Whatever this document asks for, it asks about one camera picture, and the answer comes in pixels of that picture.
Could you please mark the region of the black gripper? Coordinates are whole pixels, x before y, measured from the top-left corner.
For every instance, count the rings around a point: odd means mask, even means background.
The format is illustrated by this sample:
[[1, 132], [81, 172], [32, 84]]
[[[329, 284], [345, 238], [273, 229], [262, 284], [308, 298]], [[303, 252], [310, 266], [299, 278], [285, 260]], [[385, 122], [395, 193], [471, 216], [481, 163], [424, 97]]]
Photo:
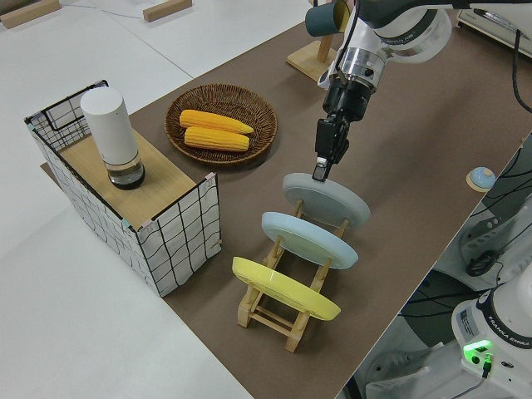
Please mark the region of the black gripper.
[[360, 121], [366, 112], [367, 105], [375, 89], [372, 86], [348, 80], [343, 84], [339, 78], [330, 80], [327, 95], [323, 102], [323, 110], [327, 116], [344, 119], [334, 123], [326, 119], [319, 119], [315, 140], [317, 160], [313, 172], [313, 179], [325, 181], [330, 169], [337, 165], [349, 148], [347, 135], [350, 124]]

